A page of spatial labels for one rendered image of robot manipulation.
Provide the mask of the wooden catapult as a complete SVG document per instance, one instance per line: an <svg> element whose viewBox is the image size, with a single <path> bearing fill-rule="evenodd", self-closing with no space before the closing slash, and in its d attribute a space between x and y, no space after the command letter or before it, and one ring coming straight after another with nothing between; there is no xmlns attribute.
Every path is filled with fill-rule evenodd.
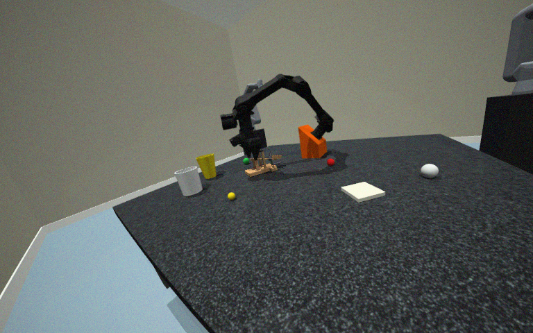
<svg viewBox="0 0 533 333"><path fill-rule="evenodd" d="M262 158L260 157L260 152L262 154ZM282 162L278 162L278 163L273 164L272 160L281 159L282 156L281 155L272 155L272 151L270 151L269 158L265 158L264 157L264 151L260 149L260 152L259 152L258 159L257 159L257 160L259 160L260 166L258 165L258 161L257 160L251 159L253 161L253 168L245 170L245 174L246 175L248 175L250 177L253 177L253 176L259 175L261 173L265 173L267 171L273 172L273 171L277 171L278 170L276 164L280 164ZM271 158L271 155L272 155L272 158ZM263 165L262 165L262 160L263 160ZM271 161L271 164L266 164L265 160Z"/></svg>

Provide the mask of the white cup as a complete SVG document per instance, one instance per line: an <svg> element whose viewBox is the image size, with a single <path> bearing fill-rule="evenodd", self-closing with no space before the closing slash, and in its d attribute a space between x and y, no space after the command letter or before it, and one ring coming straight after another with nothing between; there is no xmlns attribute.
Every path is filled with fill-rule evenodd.
<svg viewBox="0 0 533 333"><path fill-rule="evenodd" d="M174 174L184 196L191 196L203 189L197 166L181 169Z"/></svg>

